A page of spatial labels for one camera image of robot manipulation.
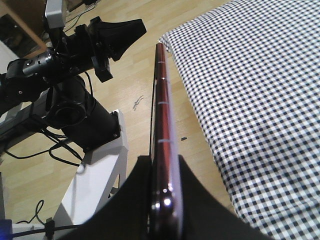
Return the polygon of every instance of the checkered tablecloth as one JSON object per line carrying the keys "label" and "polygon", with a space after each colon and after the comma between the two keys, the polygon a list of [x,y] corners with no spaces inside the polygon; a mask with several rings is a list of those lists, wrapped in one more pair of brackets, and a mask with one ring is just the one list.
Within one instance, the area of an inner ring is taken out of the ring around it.
{"label": "checkered tablecloth", "polygon": [[160,39],[237,215],[275,239],[320,239],[319,28],[319,0],[233,0]]}

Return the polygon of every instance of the black cable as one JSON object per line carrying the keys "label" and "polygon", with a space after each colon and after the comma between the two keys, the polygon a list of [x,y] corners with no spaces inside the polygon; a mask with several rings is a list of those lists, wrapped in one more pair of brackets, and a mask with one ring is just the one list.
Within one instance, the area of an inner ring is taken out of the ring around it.
{"label": "black cable", "polygon": [[41,223],[42,225],[45,225],[45,223],[39,218],[39,213],[42,209],[42,207],[44,206],[45,204],[45,200],[40,200],[37,204],[36,204],[36,207],[35,207],[35,212],[34,212],[34,216],[29,220],[29,221],[26,221],[26,220],[22,220],[22,221],[18,221],[16,222],[16,224],[21,224],[21,223],[26,223],[26,224],[29,224],[32,222],[33,219],[37,219],[39,221],[39,223]]}
{"label": "black cable", "polygon": [[16,155],[14,155],[13,153],[9,152],[8,150],[4,150],[4,152],[5,152],[6,154],[8,154],[9,156],[15,158],[15,159],[29,159],[29,158],[38,156],[38,155],[40,155],[40,154],[47,153],[47,152],[49,152],[49,149],[44,150],[44,151],[37,152],[37,153],[32,154],[32,155],[29,155],[29,156],[16,156]]}
{"label": "black cable", "polygon": [[86,71],[85,71],[84,73],[85,73],[85,75],[86,75],[87,78],[88,78],[89,86],[90,86],[90,93],[91,93],[91,96],[93,97],[93,96],[94,96],[94,91],[93,91],[93,88],[92,88],[92,83],[91,83],[90,75],[89,75]]}
{"label": "black cable", "polygon": [[76,18],[79,18],[81,17],[83,14],[87,13],[87,12],[90,12],[91,10],[95,9],[96,6],[97,6],[97,2],[96,3],[93,3],[91,4],[90,6],[88,6],[85,10],[83,10],[82,12],[78,13],[76,16],[74,16],[73,18],[69,19],[68,21],[66,21],[65,23],[70,23],[72,20],[76,19]]}
{"label": "black cable", "polygon": [[49,131],[48,129],[46,129],[46,130],[57,139],[66,139],[67,138],[66,135],[56,134],[56,133],[54,133],[52,131]]}
{"label": "black cable", "polygon": [[56,138],[50,131],[48,131],[47,129],[42,129],[42,131],[40,131],[42,134],[44,134],[47,138],[49,138],[50,140],[52,140],[53,142],[56,143],[55,146],[53,146],[51,148],[51,150],[57,149],[59,147],[64,147],[66,150],[68,150],[72,155],[74,155],[77,159],[79,159],[80,161],[82,161],[82,157],[74,150],[72,149],[70,146],[68,146],[64,141]]}
{"label": "black cable", "polygon": [[[80,227],[81,225],[68,225],[68,226],[58,226],[54,228],[54,231],[60,231],[60,230],[66,230],[66,229],[76,229],[78,227]],[[17,232],[17,233],[13,233],[10,234],[8,237],[10,238],[18,238],[18,237],[22,237],[22,236],[27,236],[27,235],[31,235],[31,234],[40,234],[40,233],[45,233],[46,230],[45,229],[36,229],[36,230],[30,230],[30,231],[23,231],[23,232]]]}
{"label": "black cable", "polygon": [[77,164],[77,163],[74,163],[74,162],[71,162],[71,161],[67,161],[67,160],[64,160],[64,159],[62,159],[62,158],[60,158],[60,157],[55,156],[55,155],[52,153],[52,150],[53,150],[53,149],[50,149],[50,150],[49,150],[49,155],[50,155],[50,157],[52,157],[54,160],[57,160],[57,161],[62,162],[62,163],[64,163],[64,164],[69,164],[69,165],[72,165],[72,166],[76,166],[76,167],[79,167],[79,166],[80,166],[80,164]]}

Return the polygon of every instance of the robotic arm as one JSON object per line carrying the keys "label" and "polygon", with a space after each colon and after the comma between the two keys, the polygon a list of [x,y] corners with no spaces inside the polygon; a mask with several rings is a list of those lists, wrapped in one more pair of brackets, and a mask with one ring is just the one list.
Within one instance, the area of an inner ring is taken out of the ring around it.
{"label": "robotic arm", "polygon": [[10,62],[7,73],[0,74],[0,115],[33,102],[0,126],[0,152],[47,126],[62,129],[85,152],[117,135],[116,116],[86,91],[78,75],[94,69],[101,82],[111,79],[109,58],[119,60],[146,33],[142,20],[109,23],[96,17],[70,36],[63,27],[46,25],[53,47],[32,59]]}

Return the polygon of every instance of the white stand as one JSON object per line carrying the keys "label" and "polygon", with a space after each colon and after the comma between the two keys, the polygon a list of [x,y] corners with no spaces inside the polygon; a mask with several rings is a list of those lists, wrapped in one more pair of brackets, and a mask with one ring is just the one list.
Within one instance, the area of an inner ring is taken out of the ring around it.
{"label": "white stand", "polygon": [[[119,179],[118,187],[126,180],[128,141],[123,114],[118,110],[116,112],[120,137],[84,155],[84,159],[53,217],[55,227],[83,224],[107,203],[110,194],[115,193],[114,184],[117,177]],[[16,230],[19,225],[12,225],[14,233],[23,232],[21,229]],[[28,224],[28,230],[35,225],[37,224]],[[55,231],[54,239],[58,239],[70,231],[72,229]],[[43,233],[39,233],[15,239],[37,240],[46,239],[46,237]]]}

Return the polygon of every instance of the wooden floor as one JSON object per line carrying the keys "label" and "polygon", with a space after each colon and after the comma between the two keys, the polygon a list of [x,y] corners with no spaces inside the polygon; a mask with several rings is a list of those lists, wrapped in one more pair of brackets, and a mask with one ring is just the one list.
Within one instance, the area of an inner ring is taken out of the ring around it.
{"label": "wooden floor", "polygon": [[[107,110],[120,109],[124,114],[129,143],[128,174],[135,165],[137,156],[147,155],[149,150],[155,45],[158,39],[165,32],[226,2],[228,0],[101,0],[94,10],[80,18],[78,24],[89,24],[90,19],[96,16],[100,16],[105,22],[141,18],[147,28],[147,33],[134,43],[119,61],[110,61],[113,79],[101,83],[94,71],[89,71],[93,79],[94,96],[98,101]],[[179,153],[185,157],[206,189],[231,210],[229,195],[171,56],[169,70]],[[134,109],[138,99],[141,101]],[[26,156],[51,146],[52,142],[35,134],[12,147],[10,151],[18,156]],[[81,152],[75,144],[71,146]],[[61,158],[77,161],[62,149],[55,153]],[[6,154],[1,158],[3,163],[0,172],[4,176],[6,218],[14,222],[29,220],[41,199],[45,203],[39,214],[40,218],[45,220],[52,217],[76,167],[57,162],[46,154],[25,160],[13,159]]]}

